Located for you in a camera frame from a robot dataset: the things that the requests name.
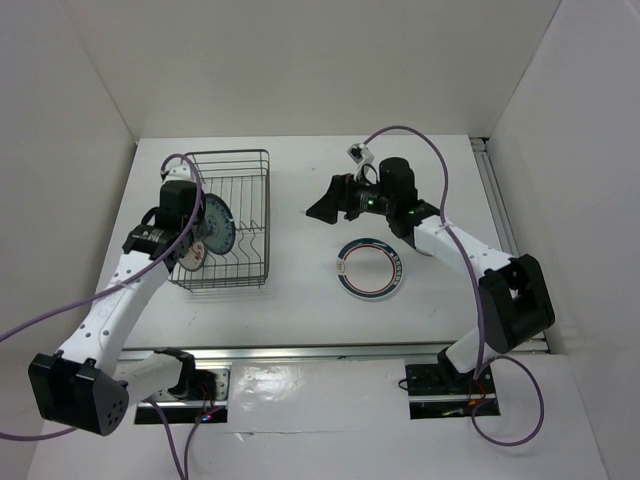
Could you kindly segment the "orange sunburst white plate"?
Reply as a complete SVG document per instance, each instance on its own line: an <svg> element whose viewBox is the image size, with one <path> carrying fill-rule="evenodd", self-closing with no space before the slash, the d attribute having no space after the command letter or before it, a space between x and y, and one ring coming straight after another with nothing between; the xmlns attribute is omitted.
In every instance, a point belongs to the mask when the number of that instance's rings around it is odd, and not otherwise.
<svg viewBox="0 0 640 480"><path fill-rule="evenodd" d="M200 270L207 258L207 248L202 241L194 242L186 254L179 259L179 265L188 272Z"/></svg>

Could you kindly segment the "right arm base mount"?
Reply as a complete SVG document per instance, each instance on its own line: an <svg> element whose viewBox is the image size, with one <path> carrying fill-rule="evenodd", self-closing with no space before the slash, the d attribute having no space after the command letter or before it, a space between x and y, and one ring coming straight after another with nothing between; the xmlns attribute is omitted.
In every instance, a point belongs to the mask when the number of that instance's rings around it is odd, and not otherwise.
<svg viewBox="0 0 640 480"><path fill-rule="evenodd" d="M470 417L476 406L480 407L478 416L500 415L490 367L478 380L469 373L445 384L437 376L435 364L410 364L405 366L405 377L397 386L408 395L412 420Z"/></svg>

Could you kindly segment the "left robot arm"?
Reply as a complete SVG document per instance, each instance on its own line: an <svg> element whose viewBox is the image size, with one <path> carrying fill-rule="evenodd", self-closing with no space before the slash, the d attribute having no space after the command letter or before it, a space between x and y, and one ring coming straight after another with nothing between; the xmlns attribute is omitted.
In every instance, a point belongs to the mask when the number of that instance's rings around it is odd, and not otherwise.
<svg viewBox="0 0 640 480"><path fill-rule="evenodd" d="M28 377L41 417L101 436L125 411L164 389L176 399L196 390L192 356L164 348L130 373L121 351L146 305L194 243L204 220L203 193L192 180L166 179L159 204L127 236L107 289L80 326L51 354L37 354Z"/></svg>

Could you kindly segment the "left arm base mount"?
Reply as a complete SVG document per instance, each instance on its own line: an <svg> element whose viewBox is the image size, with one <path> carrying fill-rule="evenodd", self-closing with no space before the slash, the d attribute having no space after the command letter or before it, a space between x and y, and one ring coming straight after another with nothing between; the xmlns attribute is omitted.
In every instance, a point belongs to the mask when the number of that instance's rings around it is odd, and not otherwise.
<svg viewBox="0 0 640 480"><path fill-rule="evenodd" d="M151 400L162 410L170 425L191 425L201 416L205 424L226 423L231 366L203 364L196 368L195 383L182 396L160 390Z"/></svg>

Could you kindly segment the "white plate green red rim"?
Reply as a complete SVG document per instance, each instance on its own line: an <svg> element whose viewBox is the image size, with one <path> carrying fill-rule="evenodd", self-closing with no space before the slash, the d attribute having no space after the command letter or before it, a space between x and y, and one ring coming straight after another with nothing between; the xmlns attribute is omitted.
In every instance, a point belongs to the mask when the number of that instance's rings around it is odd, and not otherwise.
<svg viewBox="0 0 640 480"><path fill-rule="evenodd" d="M400 255L387 243L359 238L345 244L336 259L341 287L366 301L379 301L396 293L404 276Z"/></svg>

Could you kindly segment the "blue floral green plate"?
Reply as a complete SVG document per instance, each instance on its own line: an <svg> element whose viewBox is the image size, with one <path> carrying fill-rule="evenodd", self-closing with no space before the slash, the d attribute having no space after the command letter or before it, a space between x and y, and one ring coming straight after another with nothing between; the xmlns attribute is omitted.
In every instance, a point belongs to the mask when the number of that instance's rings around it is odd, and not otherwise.
<svg viewBox="0 0 640 480"><path fill-rule="evenodd" d="M215 255L229 253L236 240L235 222L231 210L219 196L205 195L204 220L207 229L202 241L207 250Z"/></svg>

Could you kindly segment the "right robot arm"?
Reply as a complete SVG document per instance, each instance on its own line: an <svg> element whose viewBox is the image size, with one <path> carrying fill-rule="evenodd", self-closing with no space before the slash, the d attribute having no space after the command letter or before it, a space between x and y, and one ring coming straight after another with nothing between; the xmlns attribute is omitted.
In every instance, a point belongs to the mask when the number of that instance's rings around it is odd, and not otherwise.
<svg viewBox="0 0 640 480"><path fill-rule="evenodd" d="M436 379L444 390L460 391L478 368L554 324L540 263L528 254L496 250L444 221L437 207L419 198L407 160L383 160L376 182L362 174L333 176L327 192L306 211L327 224L363 213L384 217L397 238L471 279L480 319L439 353Z"/></svg>

